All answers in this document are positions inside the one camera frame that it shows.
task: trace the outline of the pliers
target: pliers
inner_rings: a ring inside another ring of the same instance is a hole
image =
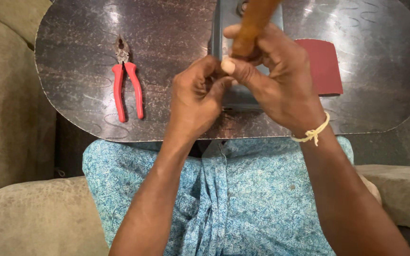
[[[121,35],[118,35],[117,41],[114,44],[115,53],[117,55],[118,64],[112,67],[112,71],[115,74],[115,84],[113,85],[113,96],[115,97],[115,104],[117,106],[118,119],[120,122],[126,122],[126,117],[124,115],[124,108],[122,103],[121,87],[122,78],[124,74],[124,69],[131,79],[132,85],[135,91],[135,105],[137,109],[137,117],[139,119],[144,118],[143,102],[142,102],[142,89],[140,88],[140,82],[135,75],[135,70],[137,66],[129,61],[130,50],[128,43],[124,40]]]

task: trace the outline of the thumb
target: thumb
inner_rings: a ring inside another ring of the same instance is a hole
[[[234,58],[226,58],[221,62],[221,68],[235,78],[240,84],[248,87],[249,90],[255,89],[262,84],[266,84],[270,79],[262,74],[251,63],[237,60]]]
[[[225,90],[232,86],[232,81],[234,80],[235,79],[231,77],[223,77],[216,80],[211,86],[211,89],[206,97],[213,98],[213,100],[220,103],[222,101],[222,97],[224,96]]]

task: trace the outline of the person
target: person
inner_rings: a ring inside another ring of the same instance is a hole
[[[174,78],[159,152],[104,140],[87,148],[83,171],[109,255],[410,255],[356,173],[349,141],[329,125],[317,146],[285,137],[214,140],[201,159],[188,157],[235,80],[293,137],[326,121],[306,51],[273,24],[256,45],[261,54],[251,61],[206,56]]]

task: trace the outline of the fingernail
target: fingernail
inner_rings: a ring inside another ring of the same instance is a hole
[[[233,63],[229,58],[226,58],[221,62],[221,68],[224,72],[231,75],[235,71],[235,63]]]

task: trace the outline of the red sandpaper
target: red sandpaper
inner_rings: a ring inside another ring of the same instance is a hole
[[[317,93],[343,94],[335,45],[317,39],[297,39],[295,43],[308,52],[312,83]]]

